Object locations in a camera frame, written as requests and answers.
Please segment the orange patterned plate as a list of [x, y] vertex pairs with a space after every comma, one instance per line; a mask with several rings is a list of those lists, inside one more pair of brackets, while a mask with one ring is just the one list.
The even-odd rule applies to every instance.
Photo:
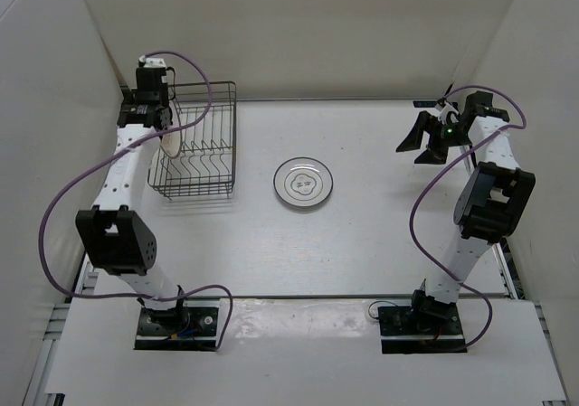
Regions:
[[182, 131], [177, 130], [161, 137], [160, 148], [169, 158], [178, 158], [182, 150]]

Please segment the green-rimmed white plate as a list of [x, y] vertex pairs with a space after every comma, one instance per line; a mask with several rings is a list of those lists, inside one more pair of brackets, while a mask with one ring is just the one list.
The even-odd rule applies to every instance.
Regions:
[[315, 209], [329, 200], [334, 190], [334, 176], [329, 168], [313, 158], [301, 157], [291, 168], [289, 194], [300, 209]]
[[334, 178], [317, 159], [293, 157], [276, 169], [273, 189], [278, 199], [288, 207], [313, 210], [329, 199], [334, 189]]

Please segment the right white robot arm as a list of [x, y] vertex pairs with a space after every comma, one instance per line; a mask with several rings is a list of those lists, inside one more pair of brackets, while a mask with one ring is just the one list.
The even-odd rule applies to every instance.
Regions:
[[442, 165], [445, 172], [459, 163], [448, 159], [453, 147], [466, 149], [461, 159], [476, 161], [453, 211], [451, 244], [443, 259], [434, 262], [438, 272], [413, 292], [406, 311], [407, 325], [420, 334], [451, 318], [465, 280], [494, 244], [514, 232], [536, 184], [535, 175], [517, 162], [508, 139], [510, 129], [527, 124], [511, 123], [508, 112], [494, 106], [498, 90], [471, 90], [462, 108], [443, 96], [432, 111], [421, 111], [396, 148], [399, 153], [418, 150], [417, 165]]

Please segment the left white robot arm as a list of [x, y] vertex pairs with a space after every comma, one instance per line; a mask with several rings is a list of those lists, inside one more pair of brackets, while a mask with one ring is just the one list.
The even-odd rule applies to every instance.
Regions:
[[157, 239], [138, 214], [160, 137], [131, 146], [172, 124], [164, 60], [141, 58], [136, 79], [117, 121], [115, 151], [127, 153], [113, 161], [92, 207], [78, 211], [75, 224], [92, 265], [128, 284], [150, 317], [168, 333], [179, 334], [190, 321], [187, 308], [174, 299], [182, 289], [156, 264]]

